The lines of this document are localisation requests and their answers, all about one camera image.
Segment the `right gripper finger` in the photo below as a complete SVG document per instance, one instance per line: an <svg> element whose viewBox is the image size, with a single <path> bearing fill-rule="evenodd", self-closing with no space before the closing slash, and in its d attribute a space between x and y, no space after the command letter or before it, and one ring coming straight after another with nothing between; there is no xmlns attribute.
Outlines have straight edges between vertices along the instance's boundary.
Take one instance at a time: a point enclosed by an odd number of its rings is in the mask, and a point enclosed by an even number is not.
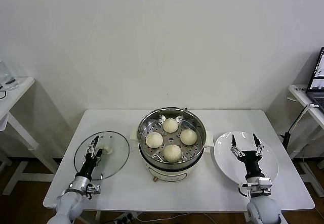
<svg viewBox="0 0 324 224"><path fill-rule="evenodd" d="M235 139L235 136L234 134L232 134L232 141L231 141L231 148L230 148L232 154L238 159L240 157L243 157L245 156L245 154L242 152L242 150L240 150L238 147L237 147L237 144L236 144L236 139Z"/></svg>
<svg viewBox="0 0 324 224"><path fill-rule="evenodd" d="M262 156L262 150L263 150L264 146L261 145L260 140L258 139L258 137L255 134L253 134L253 138L254 138L255 145L257 147L256 156Z"/></svg>

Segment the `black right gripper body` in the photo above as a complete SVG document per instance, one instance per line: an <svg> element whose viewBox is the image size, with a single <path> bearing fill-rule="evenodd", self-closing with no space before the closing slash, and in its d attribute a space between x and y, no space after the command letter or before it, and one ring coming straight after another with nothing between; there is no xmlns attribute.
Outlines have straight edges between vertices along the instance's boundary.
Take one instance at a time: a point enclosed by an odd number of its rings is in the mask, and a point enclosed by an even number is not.
<svg viewBox="0 0 324 224"><path fill-rule="evenodd" d="M245 178L251 177L263 177L261 168L258 162L262 159L262 156L257 155L255 150L242 151L243 155L239 156L239 161L245 165L247 174Z"/></svg>

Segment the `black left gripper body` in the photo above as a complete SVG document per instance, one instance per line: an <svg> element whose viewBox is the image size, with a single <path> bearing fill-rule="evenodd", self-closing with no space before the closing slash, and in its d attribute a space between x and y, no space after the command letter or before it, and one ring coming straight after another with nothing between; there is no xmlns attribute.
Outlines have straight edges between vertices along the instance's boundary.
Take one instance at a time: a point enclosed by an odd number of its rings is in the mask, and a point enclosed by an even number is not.
<svg viewBox="0 0 324 224"><path fill-rule="evenodd" d="M76 174L76 176L82 176L91 181L92 172L97 165L97 161L98 158L96 156L92 157L91 155L86 155L85 162L82 165L80 171Z"/></svg>

